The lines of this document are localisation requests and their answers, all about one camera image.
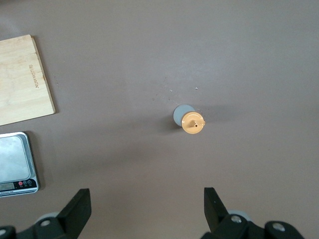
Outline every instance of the black metal bracket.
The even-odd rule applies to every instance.
[[[0,227],[0,239],[76,239],[90,216],[90,190],[80,189],[55,218],[44,218],[19,233],[13,226]]]
[[[285,222],[270,221],[263,229],[240,215],[228,214],[214,188],[204,190],[204,211],[211,232],[201,239],[304,239]]]

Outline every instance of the wooden cutting board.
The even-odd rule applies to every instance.
[[[0,41],[0,125],[55,113],[30,35]]]

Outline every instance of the screw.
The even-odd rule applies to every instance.
[[[49,225],[50,223],[51,223],[50,220],[45,220],[45,221],[43,221],[43,222],[40,224],[40,226],[45,227],[45,226]]]
[[[280,223],[274,223],[273,228],[281,232],[284,232],[286,230],[285,227]]]
[[[234,223],[241,223],[240,217],[239,217],[239,216],[236,216],[236,215],[232,216],[232,217],[231,217],[231,220],[232,220]]]
[[[0,230],[0,236],[4,235],[6,233],[6,230],[5,229],[1,229]]]

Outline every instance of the scale platform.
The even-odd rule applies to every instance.
[[[35,193],[38,188],[27,135],[0,134],[0,197]]]

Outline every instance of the digital kitchen scale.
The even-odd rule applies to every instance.
[[[0,134],[0,197],[35,193],[38,188],[27,135]]]

